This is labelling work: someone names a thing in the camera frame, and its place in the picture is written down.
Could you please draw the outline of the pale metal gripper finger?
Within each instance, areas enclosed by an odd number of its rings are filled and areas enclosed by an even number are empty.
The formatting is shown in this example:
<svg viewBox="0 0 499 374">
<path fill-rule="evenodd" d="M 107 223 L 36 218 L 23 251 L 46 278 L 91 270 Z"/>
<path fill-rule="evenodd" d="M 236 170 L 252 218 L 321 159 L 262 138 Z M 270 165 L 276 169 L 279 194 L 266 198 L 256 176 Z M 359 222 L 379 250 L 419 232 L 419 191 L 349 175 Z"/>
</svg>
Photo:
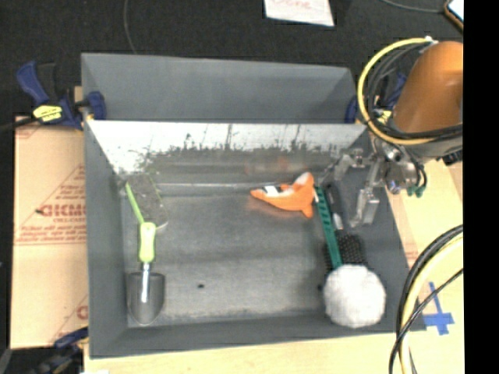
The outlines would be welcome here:
<svg viewBox="0 0 499 374">
<path fill-rule="evenodd" d="M 362 148 L 350 148 L 341 150 L 334 155 L 332 162 L 319 176 L 319 184 L 328 184 L 341 181 L 351 168 L 365 168 L 365 157 Z"/>
<path fill-rule="evenodd" d="M 371 225 L 374 222 L 380 199 L 375 195 L 373 188 L 360 189 L 355 205 L 353 217 L 350 219 L 350 226 Z"/>
</svg>

